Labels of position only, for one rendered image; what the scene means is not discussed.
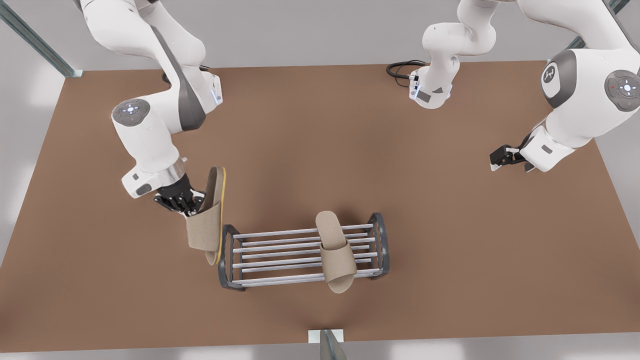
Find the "grey metal shoe rack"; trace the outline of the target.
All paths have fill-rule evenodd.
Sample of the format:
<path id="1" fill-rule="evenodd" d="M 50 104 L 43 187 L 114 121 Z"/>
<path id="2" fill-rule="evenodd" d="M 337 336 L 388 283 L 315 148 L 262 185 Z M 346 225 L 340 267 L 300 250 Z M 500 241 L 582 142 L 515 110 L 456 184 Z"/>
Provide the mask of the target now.
<path id="1" fill-rule="evenodd" d="M 340 226 L 354 254 L 358 270 L 354 280 L 376 280 L 387 275 L 390 253 L 382 214 L 371 214 L 366 223 L 340 223 Z M 217 265 L 220 284 L 224 289 L 235 291 L 311 282 L 327 285 L 323 277 L 321 243 L 316 225 L 243 234 L 226 224 L 222 228 L 222 249 Z"/>

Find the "beige slipper with yellow sole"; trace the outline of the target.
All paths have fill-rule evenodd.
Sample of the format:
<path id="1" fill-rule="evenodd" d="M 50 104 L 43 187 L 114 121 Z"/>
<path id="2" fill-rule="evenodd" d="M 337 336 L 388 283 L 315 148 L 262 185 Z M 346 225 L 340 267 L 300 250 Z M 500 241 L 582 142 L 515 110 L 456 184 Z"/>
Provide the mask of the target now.
<path id="1" fill-rule="evenodd" d="M 186 218 L 189 247 L 203 251 L 210 265 L 217 265 L 220 261 L 225 191 L 226 169 L 213 166 L 208 175 L 206 195 L 199 212 Z"/>

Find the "silver frame post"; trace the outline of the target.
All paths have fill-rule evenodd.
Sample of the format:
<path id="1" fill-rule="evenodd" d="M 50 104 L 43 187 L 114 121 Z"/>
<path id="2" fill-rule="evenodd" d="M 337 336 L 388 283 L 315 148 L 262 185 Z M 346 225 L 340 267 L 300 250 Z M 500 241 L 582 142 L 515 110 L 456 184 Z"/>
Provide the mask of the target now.
<path id="1" fill-rule="evenodd" d="M 582 39 L 584 49 L 634 48 L 633 39 L 607 0 L 574 0 L 573 6 L 570 29 Z"/>
<path id="2" fill-rule="evenodd" d="M 309 344 L 319 344 L 320 360 L 348 360 L 341 346 L 345 342 L 343 329 L 313 329 L 307 336 Z"/>
<path id="3" fill-rule="evenodd" d="M 32 47 L 65 78 L 81 78 L 83 70 L 75 69 L 44 41 L 6 2 L 0 0 L 0 20 Z"/>

